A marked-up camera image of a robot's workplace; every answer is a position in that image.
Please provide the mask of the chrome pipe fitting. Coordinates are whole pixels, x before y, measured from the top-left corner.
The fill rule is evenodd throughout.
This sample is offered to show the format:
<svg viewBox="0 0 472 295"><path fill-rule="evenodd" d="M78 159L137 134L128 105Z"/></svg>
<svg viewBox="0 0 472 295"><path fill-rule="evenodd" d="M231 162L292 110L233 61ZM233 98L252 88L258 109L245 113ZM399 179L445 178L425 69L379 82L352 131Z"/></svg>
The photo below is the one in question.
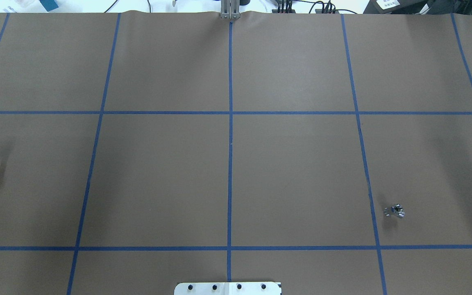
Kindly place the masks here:
<svg viewBox="0 0 472 295"><path fill-rule="evenodd" d="M404 218L405 212L401 204L393 204L390 207L384 209L385 216L396 216L397 218Z"/></svg>

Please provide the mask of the white metal mounting plate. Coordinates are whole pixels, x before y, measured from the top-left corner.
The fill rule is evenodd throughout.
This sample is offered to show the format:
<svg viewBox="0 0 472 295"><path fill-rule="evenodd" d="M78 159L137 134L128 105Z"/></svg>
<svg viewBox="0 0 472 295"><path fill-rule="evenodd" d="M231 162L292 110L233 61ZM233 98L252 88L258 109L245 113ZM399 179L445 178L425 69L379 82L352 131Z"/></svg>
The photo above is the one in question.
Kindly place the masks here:
<svg viewBox="0 0 472 295"><path fill-rule="evenodd" d="M174 295L281 295L280 282L185 282L179 283Z"/></svg>

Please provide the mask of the aluminium frame post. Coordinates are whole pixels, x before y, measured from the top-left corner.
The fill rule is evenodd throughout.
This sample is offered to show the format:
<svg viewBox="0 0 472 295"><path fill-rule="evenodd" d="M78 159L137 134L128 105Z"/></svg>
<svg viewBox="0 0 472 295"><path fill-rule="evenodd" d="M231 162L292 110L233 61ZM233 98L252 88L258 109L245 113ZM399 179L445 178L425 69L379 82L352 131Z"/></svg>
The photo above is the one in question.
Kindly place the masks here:
<svg viewBox="0 0 472 295"><path fill-rule="evenodd" d="M240 0L220 0L221 19L239 19L241 17Z"/></svg>

